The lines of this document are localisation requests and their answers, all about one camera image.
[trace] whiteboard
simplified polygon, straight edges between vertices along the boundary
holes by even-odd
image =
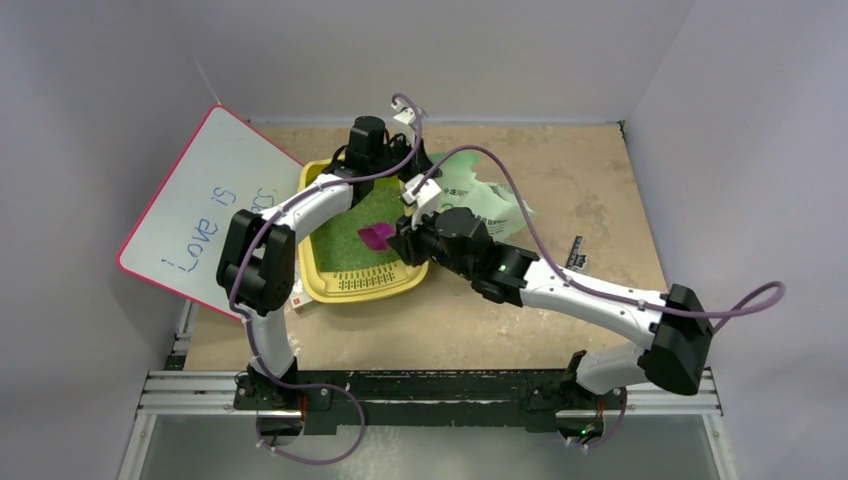
[[[230,219],[292,196],[301,168],[232,112],[213,107],[118,252],[118,266],[233,315],[215,282]]]

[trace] green mat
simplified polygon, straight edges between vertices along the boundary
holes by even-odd
[[[379,179],[359,205],[336,215],[312,233],[315,265],[320,272],[376,267],[400,260],[394,250],[375,252],[359,237],[359,230],[378,222],[394,225],[403,215],[397,178]]]

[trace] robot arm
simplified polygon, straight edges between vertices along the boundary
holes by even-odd
[[[564,313],[627,338],[631,343],[580,354],[576,380],[589,392],[604,394],[650,381],[673,393],[697,393],[713,336],[708,320],[682,319],[584,293],[563,282],[535,252],[495,242],[471,210],[435,212],[435,182],[427,180],[416,194],[411,193],[421,181],[419,176],[408,182],[402,196],[416,207],[415,212],[398,220],[397,233],[388,240],[405,263],[433,261],[468,279],[476,292],[492,302]],[[703,311],[695,293],[680,285],[666,294],[570,271],[566,278],[595,290]]]

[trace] purple object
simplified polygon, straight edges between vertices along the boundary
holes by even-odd
[[[395,227],[390,223],[380,222],[370,227],[360,228],[357,232],[359,233],[359,238],[365,242],[368,248],[376,252],[382,252],[389,249],[386,239],[395,234]]]

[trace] cable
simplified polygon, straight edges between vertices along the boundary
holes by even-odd
[[[668,313],[670,315],[676,315],[679,317],[687,317],[687,318],[721,318],[715,330],[719,330],[721,327],[727,323],[727,321],[733,317],[741,317],[743,315],[751,315],[753,313],[762,312],[763,310],[770,308],[775,303],[780,301],[783,298],[783,295],[786,293],[786,285],[780,281],[772,281],[768,282],[756,290],[752,291],[748,295],[745,296],[739,303],[736,304],[732,309],[726,311],[718,311],[718,312],[690,312],[688,310],[679,310],[677,308],[667,307],[665,305],[656,305],[653,303],[646,302],[644,300],[637,300],[634,298],[623,297],[621,295],[615,295],[612,293],[603,292],[600,290],[595,290],[594,288],[587,287],[577,281],[575,281],[571,276],[566,275],[565,270],[558,266],[551,256],[548,249],[545,248],[545,245],[542,243],[541,237],[539,237],[538,232],[536,232],[536,227],[533,225],[533,221],[530,219],[530,214],[527,212],[527,207],[524,206],[524,200],[521,198],[521,194],[518,193],[518,186],[515,185],[515,180],[513,180],[512,175],[510,175],[509,171],[506,168],[506,165],[491,151],[488,149],[478,146],[478,145],[462,145],[456,148],[452,148],[448,153],[445,154],[435,165],[433,168],[427,171],[424,175],[424,180],[419,182],[418,185],[412,190],[412,194],[415,195],[418,193],[418,190],[424,186],[424,183],[435,175],[436,171],[439,167],[442,166],[450,157],[453,155],[465,151],[465,150],[474,150],[488,156],[492,161],[494,161],[498,168],[503,172],[506,181],[509,183],[509,186],[512,188],[512,193],[515,195],[515,199],[518,201],[518,207],[521,209],[521,214],[524,216],[524,220],[527,222],[527,229],[530,231],[530,235],[533,236],[533,240],[536,242],[536,246],[539,247],[539,253],[541,253],[542,257],[548,262],[548,265],[556,272],[557,276],[559,276],[564,282],[566,286],[573,286],[577,290],[580,290],[583,293],[588,293],[589,295],[602,298],[604,300],[611,300],[614,302],[624,303],[627,305],[633,305],[638,307],[640,310],[653,310],[656,312]],[[766,290],[775,289],[775,292],[767,299],[752,305],[750,307],[746,307],[751,300],[759,296],[761,293]]]
[[[412,109],[412,113],[415,116],[415,134],[416,134],[415,135],[415,142],[413,143],[412,149],[409,151],[406,158],[401,160],[401,162],[398,163],[397,165],[395,165],[394,167],[392,167],[392,168],[390,168],[390,169],[388,169],[384,172],[376,173],[376,174],[373,174],[373,175],[366,175],[366,176],[363,176],[363,177],[342,178],[342,179],[338,179],[338,180],[331,180],[329,182],[324,183],[323,185],[313,185],[312,187],[307,188],[307,189],[299,192],[295,196],[291,197],[281,208],[277,209],[277,211],[274,212],[274,214],[271,215],[271,217],[268,218],[268,220],[262,225],[262,227],[259,229],[259,231],[256,232],[256,235],[253,237],[253,240],[250,242],[250,245],[247,247],[247,251],[245,252],[244,258],[242,259],[241,265],[239,266],[238,273],[236,274],[235,281],[233,282],[232,290],[230,291],[230,296],[229,296],[230,310],[232,310],[233,312],[236,312],[236,313],[240,314],[242,317],[244,317],[245,330],[247,331],[247,341],[248,341],[248,344],[250,345],[250,351],[253,354],[253,357],[256,359],[256,364],[259,366],[260,370],[262,370],[262,373],[265,374],[266,377],[268,377],[274,384],[276,384],[276,385],[278,385],[282,388],[291,389],[291,390],[308,390],[308,389],[314,389],[314,388],[326,388],[328,390],[337,391],[337,392],[345,395],[346,397],[348,397],[350,399],[350,401],[353,403],[353,405],[356,407],[357,413],[359,413],[359,420],[360,420],[359,427],[360,427],[360,429],[359,429],[359,435],[356,437],[356,441],[354,441],[353,445],[347,451],[342,453],[341,455],[338,455],[336,457],[326,459],[326,460],[314,460],[314,459],[311,459],[311,458],[301,457],[299,455],[294,455],[292,453],[288,453],[286,451],[280,450],[273,445],[269,445],[267,442],[265,442],[262,439],[261,432],[257,428],[257,434],[260,437],[259,443],[257,444],[257,446],[262,446],[265,449],[267,449],[268,451],[270,451],[271,453],[275,453],[277,455],[283,456],[283,457],[288,458],[290,460],[294,460],[294,461],[300,462],[300,463],[305,463],[307,465],[328,465],[328,464],[335,463],[335,462],[338,462],[340,460],[343,460],[343,459],[349,457],[357,449],[357,447],[359,447],[359,444],[362,443],[362,439],[365,437],[365,430],[366,430],[365,412],[362,410],[362,405],[359,404],[359,402],[356,400],[356,398],[350,392],[348,392],[347,390],[345,390],[342,387],[332,385],[332,384],[328,384],[328,383],[310,383],[310,384],[304,384],[304,385],[296,385],[296,384],[286,383],[286,382],[280,380],[279,378],[277,378],[271,372],[271,370],[268,368],[268,365],[265,363],[265,360],[259,354],[259,349],[257,348],[257,345],[256,345],[256,339],[254,338],[254,335],[253,335],[253,329],[251,329],[250,325],[249,325],[249,323],[253,321],[253,316],[247,310],[239,307],[236,304],[236,299],[238,298],[238,291],[239,291],[239,288],[241,287],[241,282],[244,279],[244,273],[247,270],[247,265],[250,262],[250,259],[253,257],[253,252],[256,250],[256,247],[259,245],[260,240],[262,239],[262,237],[265,236],[265,233],[267,233],[268,230],[271,228],[271,225],[273,225],[274,222],[276,222],[291,207],[297,205],[303,199],[309,197],[310,195],[314,194],[315,192],[317,192],[319,190],[323,190],[324,188],[327,188],[327,187],[332,187],[332,186],[335,186],[335,185],[342,185],[342,184],[354,184],[354,183],[369,182],[369,181],[376,180],[376,179],[381,178],[381,177],[389,177],[389,176],[395,174],[396,172],[400,171],[403,167],[406,166],[407,163],[409,163],[415,157],[416,153],[418,152],[418,149],[421,147],[421,135],[422,135],[423,130],[424,130],[422,125],[421,125],[421,117],[418,114],[418,106],[415,105],[415,102],[413,102],[412,99],[410,99],[409,97],[407,97],[406,95],[404,95],[402,93],[396,93],[392,96],[392,102],[397,102],[398,99],[403,100],[403,102],[406,103],[407,107]]]
[[[619,427],[621,427],[621,422],[624,421],[624,412],[627,411],[627,387],[621,387],[621,410],[618,411],[618,416],[615,418],[615,422],[613,422],[612,426],[604,431],[604,434],[601,435],[601,438],[595,440],[592,443],[584,443],[583,448],[590,449],[595,448],[598,445],[606,442],[612,437],[616,431],[618,431]]]

